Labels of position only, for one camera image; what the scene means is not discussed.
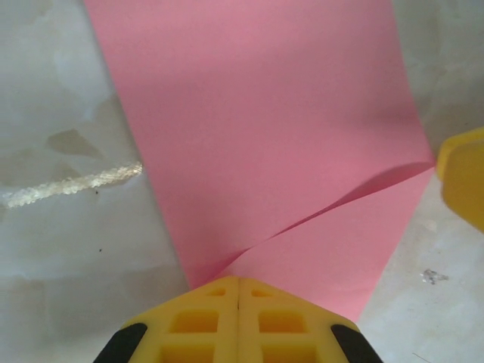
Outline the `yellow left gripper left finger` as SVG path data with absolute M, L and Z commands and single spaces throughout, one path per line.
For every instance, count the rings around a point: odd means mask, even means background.
M 226 277 L 129 319 L 96 362 L 236 362 L 239 279 Z

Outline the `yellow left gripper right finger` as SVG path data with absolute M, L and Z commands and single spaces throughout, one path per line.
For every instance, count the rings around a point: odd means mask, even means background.
M 378 363 L 347 318 L 251 278 L 239 280 L 239 362 Z

